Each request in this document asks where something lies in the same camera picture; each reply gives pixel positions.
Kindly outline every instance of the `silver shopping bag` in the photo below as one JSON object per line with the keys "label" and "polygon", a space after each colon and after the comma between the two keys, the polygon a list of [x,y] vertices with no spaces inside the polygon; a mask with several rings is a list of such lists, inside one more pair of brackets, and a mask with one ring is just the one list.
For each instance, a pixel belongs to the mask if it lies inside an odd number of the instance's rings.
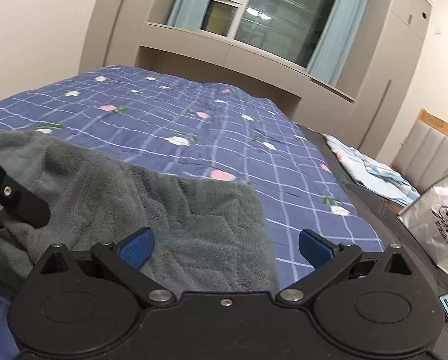
{"label": "silver shopping bag", "polygon": [[448,274],[448,175],[405,207],[399,218],[429,257]]}

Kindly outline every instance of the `wooden headboard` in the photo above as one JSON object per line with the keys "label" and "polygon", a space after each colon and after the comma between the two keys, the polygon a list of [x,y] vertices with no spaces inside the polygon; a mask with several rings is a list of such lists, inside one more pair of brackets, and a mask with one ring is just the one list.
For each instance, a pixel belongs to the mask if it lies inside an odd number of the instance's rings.
{"label": "wooden headboard", "polygon": [[448,123],[422,109],[392,167],[419,192],[448,174]]}

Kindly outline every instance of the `gray fleece blanket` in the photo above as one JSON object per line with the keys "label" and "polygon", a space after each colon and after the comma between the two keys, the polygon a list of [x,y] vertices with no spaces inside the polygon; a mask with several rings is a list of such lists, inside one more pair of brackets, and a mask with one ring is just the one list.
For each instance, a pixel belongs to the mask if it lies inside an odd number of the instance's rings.
{"label": "gray fleece blanket", "polygon": [[0,207],[5,285],[19,287],[53,242],[88,250],[149,226],[156,246],[141,271],[178,296],[278,291],[260,202],[246,186],[162,175],[33,131],[0,131],[0,164],[51,209],[35,229]]}

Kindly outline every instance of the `blue plaid bedsheet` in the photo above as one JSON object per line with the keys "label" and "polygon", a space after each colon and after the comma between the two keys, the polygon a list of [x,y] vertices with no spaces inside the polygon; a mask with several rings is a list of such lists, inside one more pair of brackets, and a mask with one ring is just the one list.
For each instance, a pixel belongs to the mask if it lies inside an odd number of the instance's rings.
{"label": "blue plaid bedsheet", "polygon": [[376,232],[319,150],[268,99],[110,66],[0,101],[0,129],[38,130],[168,175],[235,181],[257,191],[281,287],[310,273],[299,232],[381,251]]}

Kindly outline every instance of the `black robotic gripper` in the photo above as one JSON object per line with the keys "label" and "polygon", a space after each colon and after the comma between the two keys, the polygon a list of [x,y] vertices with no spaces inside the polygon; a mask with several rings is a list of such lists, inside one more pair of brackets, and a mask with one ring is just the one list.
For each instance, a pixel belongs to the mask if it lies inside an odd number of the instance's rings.
{"label": "black robotic gripper", "polygon": [[444,310],[404,248],[300,234],[317,269],[269,292],[175,295],[119,258],[119,244],[53,244],[12,302],[20,359],[434,359]]}

